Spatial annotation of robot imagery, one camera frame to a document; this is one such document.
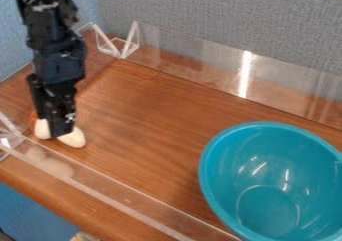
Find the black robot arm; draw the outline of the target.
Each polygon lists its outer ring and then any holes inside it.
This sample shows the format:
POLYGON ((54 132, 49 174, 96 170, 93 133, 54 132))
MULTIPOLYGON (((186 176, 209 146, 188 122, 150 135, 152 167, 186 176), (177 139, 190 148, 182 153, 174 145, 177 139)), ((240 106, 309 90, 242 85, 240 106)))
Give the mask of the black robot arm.
POLYGON ((34 52, 34 73, 27 82, 35 111, 46 121, 49 137, 74 131, 77 83, 86 77, 87 46, 73 30, 78 22, 74 0, 17 0, 27 46, 34 52))

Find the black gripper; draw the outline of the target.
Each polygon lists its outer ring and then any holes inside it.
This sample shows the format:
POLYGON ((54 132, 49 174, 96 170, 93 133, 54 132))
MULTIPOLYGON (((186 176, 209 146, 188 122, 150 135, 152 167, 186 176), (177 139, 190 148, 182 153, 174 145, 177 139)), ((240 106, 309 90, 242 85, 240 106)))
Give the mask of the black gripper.
POLYGON ((38 117, 49 120, 54 137, 74 130, 75 83, 86 77, 86 56, 83 39, 42 42, 34 46, 34 73, 29 75, 27 83, 38 117))

